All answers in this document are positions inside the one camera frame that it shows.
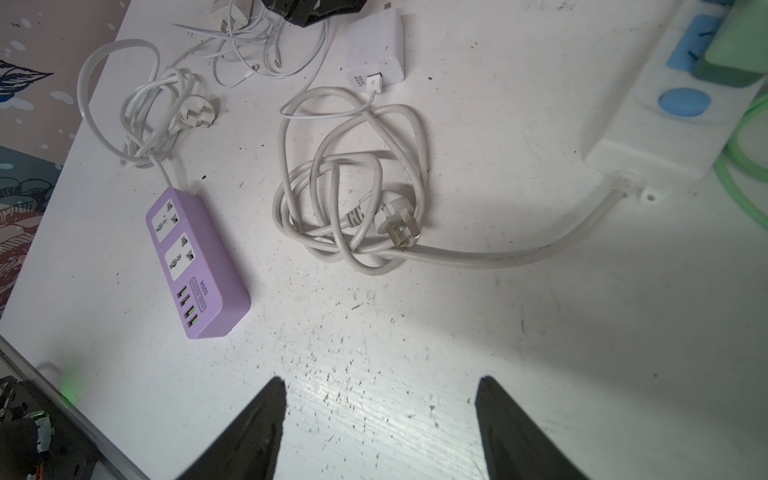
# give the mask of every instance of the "power strip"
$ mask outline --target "power strip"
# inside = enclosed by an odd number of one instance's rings
[[[147,227],[187,337],[227,335],[250,296],[203,201],[168,188],[147,212]]]
[[[586,156],[606,175],[631,178],[640,200],[685,192],[709,172],[762,82],[733,88],[691,72],[729,9],[683,0],[637,80]]]

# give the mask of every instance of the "cable strain relief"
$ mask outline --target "cable strain relief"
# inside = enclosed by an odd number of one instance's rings
[[[351,209],[346,215],[346,221],[350,227],[357,227],[362,223],[362,219],[365,215],[362,213],[360,205]]]

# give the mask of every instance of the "charging cable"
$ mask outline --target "charging cable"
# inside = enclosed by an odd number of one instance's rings
[[[469,269],[499,269],[534,263],[551,257],[583,238],[628,193],[636,193],[635,186],[625,179],[617,179],[606,197],[573,230],[545,247],[516,252],[470,253],[422,247],[416,244],[421,234],[427,185],[427,146],[424,128],[416,113],[400,104],[379,108],[365,107],[366,103],[343,88],[319,87],[300,92],[284,108],[292,115],[310,98],[331,95],[349,102],[358,114],[334,128],[321,142],[311,161],[289,170],[286,155],[286,136],[291,117],[284,118],[278,130],[277,149],[282,185],[275,192],[272,203],[273,221],[289,238],[298,241],[315,258],[331,263],[346,261],[353,269],[366,275],[383,275],[406,260]],[[406,153],[392,132],[379,118],[387,114],[402,115],[411,125],[415,138],[416,157]],[[366,122],[384,140],[397,161],[407,173],[415,194],[415,205],[396,192],[382,189],[382,165],[371,153],[329,154],[328,147],[353,127]],[[350,212],[339,212],[339,171],[344,166],[367,167],[373,171],[370,192]],[[319,197],[320,178],[328,178],[328,197],[323,207]],[[317,225],[305,226],[301,220],[299,195],[310,190],[310,202]],[[387,237],[374,238],[379,234]],[[377,265],[367,265],[358,256],[367,255]]]
[[[280,116],[283,118],[287,118],[289,120],[329,120],[332,118],[344,118],[344,117],[352,117],[353,115],[358,115],[363,113],[365,110],[368,109],[368,107],[373,104],[373,100],[376,98],[376,92],[381,93],[382,91],[382,75],[380,73],[371,75],[368,77],[368,80],[366,82],[366,93],[368,94],[368,100],[361,104],[357,108],[353,108],[352,110],[348,111],[341,111],[339,113],[335,114],[303,114],[303,115],[296,115],[287,113],[286,109],[291,105],[291,103],[296,99],[296,97],[300,96],[306,90],[310,87],[312,82],[315,79],[315,76],[317,76],[317,72],[315,72],[315,75],[312,76],[310,81],[307,82],[306,85],[304,85],[304,88],[302,88],[296,96],[288,100],[288,103],[280,107]]]
[[[248,78],[251,78],[255,74],[261,75],[263,77],[272,78],[272,79],[282,79],[282,78],[288,78],[291,77],[300,71],[302,71],[307,65],[309,65],[312,60],[317,57],[317,55],[323,51],[322,58],[320,60],[320,64],[323,63],[325,60],[326,54],[327,54],[327,44],[329,44],[329,23],[327,20],[323,21],[322,28],[320,29],[320,34],[318,35],[317,41],[315,42],[315,45],[313,46],[312,50],[309,52],[309,54],[304,58],[304,60],[299,64],[299,66],[292,68],[289,71],[280,71],[276,70],[279,69],[282,66],[282,59],[280,57],[280,39],[283,35],[283,30],[286,25],[285,18],[281,18],[277,21],[272,20],[271,18],[266,16],[267,9],[266,7],[262,7],[261,12],[259,15],[252,16],[248,20],[248,24],[242,28],[238,28],[236,30],[232,29],[232,24],[234,23],[232,19],[232,7],[234,5],[234,0],[230,0],[229,3],[229,9],[228,9],[228,21],[227,24],[227,31],[219,31],[219,30],[208,30],[205,28],[197,28],[197,27],[190,27],[187,25],[179,25],[178,23],[174,23],[173,25],[181,28],[185,31],[188,31],[190,33],[193,33],[195,35],[203,35],[207,37],[206,40],[202,41],[199,45],[195,47],[195,49],[192,51],[192,55],[198,58],[212,58],[211,62],[211,69],[213,71],[214,80],[216,82],[226,88],[234,88],[237,85],[243,83]],[[210,41],[218,40],[219,44],[216,46],[216,49],[214,53],[208,54],[208,55],[199,55],[196,54],[195,51],[199,51],[200,47],[208,44]],[[264,49],[263,49],[263,58],[261,65],[249,63],[243,54],[240,52],[240,47],[248,44],[253,43],[264,43]],[[229,48],[225,49],[225,46],[227,43],[230,44]],[[270,47],[274,50],[274,67],[269,62],[269,50]],[[235,55],[240,59],[240,61],[246,66],[247,70],[246,72],[235,82],[230,84],[225,84],[219,79],[218,74],[218,61],[219,58],[221,58],[223,55],[234,52]]]
[[[152,69],[147,83],[136,87],[123,103],[120,120],[125,133],[123,151],[118,150],[96,126],[91,109],[88,106],[88,83],[96,66],[111,53],[125,48],[149,48],[154,53]],[[159,78],[160,52],[146,40],[119,40],[97,48],[86,59],[78,77],[78,106],[83,120],[91,128],[96,138],[112,154],[120,158],[127,166],[154,165],[160,171],[168,187],[170,182],[161,161],[170,153],[182,130],[195,127],[208,127],[216,114],[208,100],[192,95],[195,78],[188,71],[169,68]],[[147,116],[157,96],[162,92],[170,95],[171,105],[152,127],[147,126]]]

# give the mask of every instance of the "blue button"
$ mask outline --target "blue button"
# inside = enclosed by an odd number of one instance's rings
[[[696,117],[712,104],[712,98],[695,88],[673,88],[659,98],[659,106],[678,117]]]

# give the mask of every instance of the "green tube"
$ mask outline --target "green tube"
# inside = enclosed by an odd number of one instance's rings
[[[761,209],[757,208],[755,204],[753,204],[752,201],[747,198],[746,195],[744,195],[739,186],[736,185],[736,181],[728,171],[728,161],[732,161],[745,174],[749,175],[755,180],[768,183],[768,169],[761,167],[749,159],[748,156],[746,156],[741,150],[741,146],[739,145],[739,134],[741,133],[741,130],[767,108],[768,94],[763,95],[752,103],[750,109],[745,113],[744,117],[741,119],[741,122],[739,122],[739,126],[736,127],[736,131],[733,132],[733,136],[731,136],[730,140],[728,141],[728,145],[726,145],[723,155],[720,155],[714,166],[717,178],[720,179],[720,182],[723,184],[723,188],[725,188],[725,191],[731,196],[731,198],[733,198],[733,201],[736,202],[741,210],[744,210],[747,215],[749,215],[762,228],[766,230],[768,230],[768,215],[766,215],[766,213]]]

